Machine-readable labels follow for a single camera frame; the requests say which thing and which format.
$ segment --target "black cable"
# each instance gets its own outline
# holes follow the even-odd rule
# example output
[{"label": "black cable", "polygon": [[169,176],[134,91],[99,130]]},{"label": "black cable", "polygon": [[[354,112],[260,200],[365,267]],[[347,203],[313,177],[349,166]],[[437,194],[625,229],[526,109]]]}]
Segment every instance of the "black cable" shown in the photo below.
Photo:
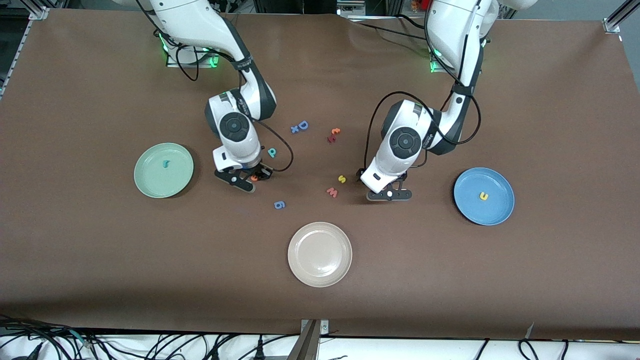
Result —
[{"label": "black cable", "polygon": [[203,336],[202,337],[202,341],[204,341],[204,354],[207,355],[207,353],[209,352],[209,342],[207,341],[207,337]]},{"label": "black cable", "polygon": [[189,74],[187,74],[187,72],[182,67],[182,64],[180,63],[180,50],[184,49],[185,47],[187,47],[187,45],[182,44],[178,46],[178,50],[175,52],[175,62],[178,63],[178,67],[189,80],[196,81],[198,80],[198,76],[200,75],[200,62],[198,61],[198,55],[196,55],[196,77],[192,78]]},{"label": "black cable", "polygon": [[560,355],[560,360],[564,360],[564,357],[566,356],[566,351],[569,350],[569,340],[563,340],[564,343],[564,349],[562,350],[562,355]]},{"label": "black cable", "polygon": [[533,346],[531,346],[531,343],[529,343],[529,341],[526,339],[522,339],[518,341],[518,350],[520,351],[520,355],[522,355],[522,357],[524,357],[526,360],[531,360],[531,358],[529,358],[524,354],[524,351],[522,350],[522,344],[527,344],[529,346],[529,349],[531,349],[531,352],[533,353],[533,357],[535,358],[535,360],[540,360],[538,359],[538,355],[536,354],[536,351],[533,350]]},{"label": "black cable", "polygon": [[174,355],[176,352],[178,352],[178,350],[180,350],[180,349],[182,349],[183,347],[185,347],[188,343],[192,342],[193,340],[196,340],[196,339],[199,339],[199,338],[203,338],[203,337],[204,337],[204,335],[203,335],[203,334],[200,334],[200,335],[196,335],[196,336],[192,337],[191,339],[189,339],[189,340],[185,341],[185,342],[184,342],[184,344],[182,344],[182,345],[180,345],[179,347],[175,348],[175,349],[173,350],[173,352],[171,352],[171,354],[169,354],[169,356],[167,356],[166,360],[170,360],[170,359],[173,357],[173,355]]},{"label": "black cable", "polygon": [[[267,341],[263,342],[261,346],[267,345],[268,343],[274,342],[274,341],[276,341],[276,340],[280,340],[280,339],[282,339],[282,338],[287,338],[287,337],[289,337],[289,336],[298,336],[298,334],[292,334],[292,335],[281,335],[281,336],[278,336],[277,338],[273,338],[273,339],[270,339],[270,340],[267,340]],[[254,351],[256,351],[256,350],[258,350],[258,347],[255,347],[255,348],[251,349],[251,350],[250,350],[249,352],[247,352],[245,355],[242,355],[238,360],[242,360],[242,359],[246,358],[247,356],[249,356],[252,352],[254,352]]]},{"label": "black cable", "polygon": [[7,341],[6,343],[4,343],[4,344],[0,345],[0,348],[5,347],[7,344],[9,344],[10,342],[12,342],[13,340],[16,340],[17,338],[21,338],[21,337],[23,337],[23,336],[24,336],[24,335],[16,335],[16,336],[14,336],[14,337],[13,337],[13,339],[11,339],[11,340]]},{"label": "black cable", "polygon": [[98,360],[98,353],[95,351],[95,347],[90,347],[89,349],[91,350],[91,353],[93,354],[95,360]]},{"label": "black cable", "polygon": [[140,10],[142,10],[145,13],[150,14],[150,15],[155,15],[156,14],[156,11],[153,10],[153,8],[151,10],[145,10],[140,3],[138,3],[138,5],[140,6]]},{"label": "black cable", "polygon": [[416,35],[411,35],[411,34],[407,34],[407,33],[403,33],[400,31],[396,31],[396,30],[391,30],[391,29],[386,29],[386,28],[381,28],[379,26],[375,26],[375,25],[369,25],[369,24],[362,24],[361,22],[358,22],[358,24],[362,25],[362,26],[366,26],[368,28],[372,28],[372,29],[378,29],[378,30],[382,30],[382,31],[388,31],[390,33],[394,33],[394,34],[398,34],[398,35],[404,35],[406,37],[410,37],[410,38],[419,38],[420,40],[427,40],[423,37],[419,37]]},{"label": "black cable", "polygon": [[262,347],[262,334],[258,338],[258,346],[255,351],[255,355],[253,356],[253,360],[265,360],[267,357],[264,355],[264,348]]},{"label": "black cable", "polygon": [[115,350],[116,352],[119,352],[121,354],[137,357],[138,359],[144,359],[145,358],[143,355],[133,354],[132,352],[124,351],[121,348],[116,348],[113,344],[111,344],[108,341],[105,341],[104,343],[109,345],[113,350]]},{"label": "black cable", "polygon": [[453,80],[455,80],[455,82],[461,86],[462,83],[460,82],[460,79],[458,79],[457,76],[455,76],[451,70],[449,70],[448,66],[446,66],[444,64],[444,62],[442,62],[442,60],[440,59],[440,57],[436,56],[436,54],[433,51],[433,46],[431,45],[431,41],[429,39],[429,29],[427,27],[427,22],[429,21],[429,13],[431,13],[431,7],[433,6],[433,2],[431,2],[431,4],[429,4],[429,8],[427,9],[427,11],[424,13],[424,39],[427,42],[427,47],[429,47],[429,54],[432,54],[433,57],[436,59],[436,61],[440,64],[440,66],[449,74],[450,77],[453,78]]},{"label": "black cable", "polygon": [[95,340],[96,340],[96,343],[98,344],[98,347],[102,350],[103,353],[107,355],[109,360],[115,360],[111,355],[111,352],[109,352],[109,349],[107,349],[107,346],[102,342],[102,340],[99,340],[98,338],[95,338]]},{"label": "black cable", "polygon": [[465,35],[465,41],[462,43],[462,57],[460,58],[460,71],[458,71],[458,79],[462,76],[463,65],[465,64],[465,53],[467,51],[467,40],[469,35]]},{"label": "black cable", "polygon": [[158,343],[158,344],[157,344],[157,346],[155,346],[156,350],[155,350],[155,354],[154,354],[154,356],[153,356],[153,357],[149,357],[149,355],[151,355],[151,351],[154,351],[154,348],[153,348],[153,347],[152,347],[152,348],[150,348],[150,349],[149,349],[149,352],[147,352],[147,354],[145,355],[145,360],[155,359],[155,358],[156,358],[156,356],[157,356],[158,354],[160,354],[160,352],[162,352],[162,350],[163,350],[164,348],[166,348],[170,343],[173,343],[174,341],[178,340],[179,338],[181,338],[181,337],[183,337],[183,336],[185,336],[185,334],[180,334],[180,335],[176,336],[175,338],[173,338],[173,339],[171,339],[171,340],[167,341],[167,343],[166,343],[166,344],[164,344],[161,348],[158,348],[158,346],[160,345],[160,343]]},{"label": "black cable", "polygon": [[293,164],[293,149],[291,149],[291,146],[289,146],[289,143],[287,143],[287,141],[284,140],[282,138],[282,136],[280,136],[280,134],[276,133],[276,131],[274,129],[272,129],[270,126],[268,126],[267,124],[263,123],[262,121],[255,120],[255,119],[252,119],[252,120],[253,120],[253,123],[258,123],[258,124],[262,125],[263,127],[265,127],[267,130],[271,131],[287,147],[287,149],[291,153],[291,160],[289,160],[289,164],[287,164],[287,166],[285,166],[284,168],[281,168],[281,169],[275,168],[275,169],[273,169],[273,171],[275,171],[275,172],[283,172],[283,171],[287,170],[291,166],[291,164]]},{"label": "black cable", "polygon": [[69,353],[65,350],[65,348],[62,347],[62,345],[60,345],[60,343],[58,343],[56,340],[54,340],[51,336],[45,334],[44,332],[36,330],[35,328],[28,328],[27,330],[40,335],[41,337],[45,338],[48,342],[50,342],[51,345],[53,345],[53,347],[56,348],[56,352],[58,353],[58,359],[59,360],[62,360],[62,358],[60,356],[60,352],[62,352],[62,354],[64,354],[64,356],[67,358],[67,360],[73,360],[71,358],[71,356],[69,356]]},{"label": "black cable", "polygon": [[233,59],[233,57],[231,57],[231,55],[227,54],[227,53],[221,53],[219,51],[215,51],[215,50],[209,50],[209,51],[195,51],[196,54],[217,54],[219,55],[221,58],[226,59],[227,61],[229,61],[230,63],[234,62],[235,60]]},{"label": "black cable", "polygon": [[427,150],[424,151],[424,160],[422,161],[422,163],[420,165],[411,165],[409,168],[419,168],[424,166],[424,164],[427,163]]},{"label": "black cable", "polygon": [[411,22],[411,25],[415,26],[416,28],[424,29],[424,26],[422,26],[422,25],[418,24],[417,22],[413,21],[413,19],[411,19],[409,16],[407,16],[407,15],[405,15],[403,13],[399,13],[397,15],[394,15],[394,17],[401,17],[401,18],[407,20],[408,22]]},{"label": "black cable", "polygon": [[218,337],[216,338],[216,343],[213,345],[211,350],[202,358],[202,360],[208,360],[210,357],[216,358],[217,355],[218,355],[218,349],[222,345],[224,345],[227,341],[235,338],[238,335],[237,334],[228,335],[226,338],[224,338],[220,342],[218,342],[218,340],[220,339],[220,336],[221,335],[218,335]]},{"label": "black cable", "polygon": [[447,106],[449,99],[451,99],[451,95],[453,95],[453,91],[449,92],[449,96],[447,96],[447,99],[442,103],[442,106],[440,107],[440,111],[442,111],[442,109],[444,109],[444,107]]},{"label": "black cable", "polygon": [[376,113],[378,112],[378,109],[380,108],[380,105],[382,105],[382,102],[384,102],[385,100],[387,100],[387,98],[389,98],[392,95],[397,95],[397,94],[402,94],[408,97],[411,97],[413,100],[417,101],[420,103],[420,105],[422,105],[423,108],[425,108],[425,110],[427,110],[427,112],[429,113],[429,116],[431,116],[431,121],[434,123],[434,125],[436,126],[436,130],[438,131],[438,134],[440,134],[440,136],[442,137],[443,140],[445,140],[446,142],[448,142],[451,145],[461,145],[464,143],[467,143],[469,141],[471,141],[471,139],[473,139],[477,132],[480,130],[480,125],[482,124],[482,115],[480,112],[480,107],[477,103],[477,100],[475,97],[473,96],[469,96],[471,98],[471,100],[474,102],[475,106],[476,106],[476,110],[478,113],[478,122],[476,125],[476,129],[474,130],[474,132],[465,140],[460,141],[460,142],[456,142],[453,141],[451,139],[449,139],[448,137],[446,137],[442,131],[440,130],[440,127],[438,126],[438,124],[435,123],[435,119],[433,117],[433,113],[431,112],[431,110],[429,109],[429,107],[426,106],[426,104],[424,103],[424,101],[420,100],[418,97],[416,97],[415,95],[408,93],[408,92],[404,92],[404,91],[394,91],[394,92],[390,92],[389,94],[385,95],[382,100],[380,100],[380,102],[378,103],[378,105],[376,105],[376,109],[373,111],[373,114],[371,115],[371,121],[369,121],[369,128],[367,130],[367,143],[365,145],[365,151],[364,151],[364,168],[367,168],[367,154],[369,152],[369,138],[371,137],[371,126],[373,125],[373,120],[376,117]]},{"label": "black cable", "polygon": [[480,357],[482,356],[482,352],[484,351],[484,348],[486,347],[487,344],[489,344],[489,338],[484,339],[484,343],[480,347],[480,351],[478,351],[478,355],[476,355],[475,360],[480,360]]},{"label": "black cable", "polygon": [[74,349],[74,360],[76,360],[76,359],[77,359],[77,360],[83,360],[83,358],[82,358],[82,354],[80,354],[81,345],[80,345],[80,346],[78,345],[78,343],[77,343],[77,339],[76,339],[76,338],[73,338],[73,339],[70,339],[70,338],[63,338],[63,339],[64,339],[64,340],[66,340],[66,341],[67,341],[67,343],[69,343],[69,345],[71,345],[71,348],[72,348],[72,349]]},{"label": "black cable", "polygon": [[176,44],[173,40],[171,40],[171,37],[169,36],[169,34],[165,33],[164,31],[160,30],[160,28],[158,28],[158,25],[155,24],[155,22],[153,21],[153,19],[151,19],[151,16],[149,16],[149,13],[147,10],[145,10],[142,7],[142,4],[140,4],[140,0],[136,0],[136,3],[138,4],[138,7],[140,8],[140,10],[142,10],[142,13],[145,14],[145,16],[147,17],[147,20],[149,20],[149,22],[151,22],[151,25],[154,26],[154,28],[156,28],[156,30],[158,31],[159,34],[164,35],[164,39],[171,45],[171,46],[178,46],[178,44]]}]

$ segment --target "white floor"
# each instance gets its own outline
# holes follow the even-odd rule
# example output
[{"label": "white floor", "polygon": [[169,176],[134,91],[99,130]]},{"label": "white floor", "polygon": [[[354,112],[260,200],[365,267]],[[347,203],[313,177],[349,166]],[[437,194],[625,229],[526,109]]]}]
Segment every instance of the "white floor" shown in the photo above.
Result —
[{"label": "white floor", "polygon": [[[157,359],[166,359],[176,347],[192,337],[189,335],[185,336],[184,339],[175,341],[175,343],[164,349]],[[274,337],[273,335],[265,336],[264,340]],[[100,338],[109,341],[121,350],[145,356],[148,350],[156,343],[158,336],[104,336]],[[178,351],[178,354],[182,354],[185,360],[202,359],[207,349],[211,348],[216,336],[207,335],[206,338],[206,344],[203,340],[192,341],[181,351]],[[1,338],[0,346],[7,339],[6,337]],[[220,360],[238,360],[243,354],[256,346],[257,339],[257,335],[243,335],[230,340],[220,349]],[[297,337],[293,336],[274,341],[264,347],[264,353],[267,356],[286,356],[291,351],[296,339]],[[27,356],[39,342],[39,340],[28,341],[26,338],[17,339],[0,349],[0,359],[10,360],[18,356]],[[483,342],[483,340],[322,339],[317,358],[318,360],[331,360],[347,356],[346,360],[474,360]],[[564,343],[560,341],[532,341],[531,345],[540,360],[559,360],[564,347]],[[71,356],[74,355],[70,345],[66,345],[65,348]],[[534,359],[526,346],[524,349],[527,357]],[[83,359],[93,359],[88,349],[82,350],[81,354]],[[111,355],[116,360],[135,359],[133,356],[122,355],[115,351],[111,351]],[[98,356],[100,359],[107,359],[106,354],[99,351]],[[182,357],[178,356],[172,358],[182,359]],[[593,342],[570,342],[565,357],[566,360],[637,360],[637,358],[640,358],[640,344]],[[51,344],[46,344],[42,347],[38,360],[57,359],[58,355]],[[245,359],[253,359],[253,354]],[[480,357],[480,360],[506,359],[524,360],[524,357],[518,351],[517,341],[489,341]]]}]

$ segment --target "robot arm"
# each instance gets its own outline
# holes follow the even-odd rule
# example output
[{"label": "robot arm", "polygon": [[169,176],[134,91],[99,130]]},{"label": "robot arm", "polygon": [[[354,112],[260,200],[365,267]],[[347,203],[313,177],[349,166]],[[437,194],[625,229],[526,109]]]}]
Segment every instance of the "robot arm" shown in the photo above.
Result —
[{"label": "robot arm", "polygon": [[479,4],[476,0],[433,3],[425,24],[431,45],[438,49],[446,66],[460,73],[460,83],[454,84],[451,105],[445,112],[409,100],[391,106],[382,127],[382,144],[360,176],[371,189],[369,200],[408,200],[411,192],[391,185],[405,175],[420,150],[441,155],[455,149],[482,64],[480,27],[490,3],[491,0],[480,0]]},{"label": "robot arm", "polygon": [[[220,49],[246,83],[211,97],[205,107],[209,127],[222,141],[213,151],[216,177],[244,191],[255,188],[248,178],[268,179],[273,169],[261,163],[260,142],[253,121],[271,117],[276,108],[273,91],[231,22],[216,13],[207,0],[150,0],[159,26],[174,42]],[[242,178],[240,171],[246,174]]]}]

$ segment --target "plate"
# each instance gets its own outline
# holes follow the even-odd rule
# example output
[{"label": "plate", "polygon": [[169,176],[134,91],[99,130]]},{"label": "plate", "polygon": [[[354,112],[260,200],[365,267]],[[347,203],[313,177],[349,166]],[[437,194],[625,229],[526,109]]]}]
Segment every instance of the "plate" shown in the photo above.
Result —
[{"label": "plate", "polygon": [[328,222],[303,226],[289,243],[289,267],[301,282],[325,288],[340,281],[351,266],[351,243]]},{"label": "plate", "polygon": [[453,197],[462,215],[480,225],[498,225],[515,206],[509,181],[490,168],[470,168],[460,174]]},{"label": "plate", "polygon": [[148,197],[163,198],[179,193],[191,180],[193,158],[176,143],[159,143],[145,151],[133,170],[138,190]]}]

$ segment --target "green indicator light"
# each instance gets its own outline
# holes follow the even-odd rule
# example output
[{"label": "green indicator light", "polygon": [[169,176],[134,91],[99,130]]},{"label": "green indicator light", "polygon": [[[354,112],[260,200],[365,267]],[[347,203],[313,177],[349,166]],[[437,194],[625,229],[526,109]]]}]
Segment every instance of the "green indicator light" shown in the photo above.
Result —
[{"label": "green indicator light", "polygon": [[211,65],[211,67],[218,67],[218,55],[215,54],[212,58],[209,58],[209,65]]},{"label": "green indicator light", "polygon": [[162,48],[164,49],[164,51],[166,53],[169,52],[169,48],[167,48],[166,44],[164,43],[164,39],[162,37],[160,37],[160,41],[162,42]]}]

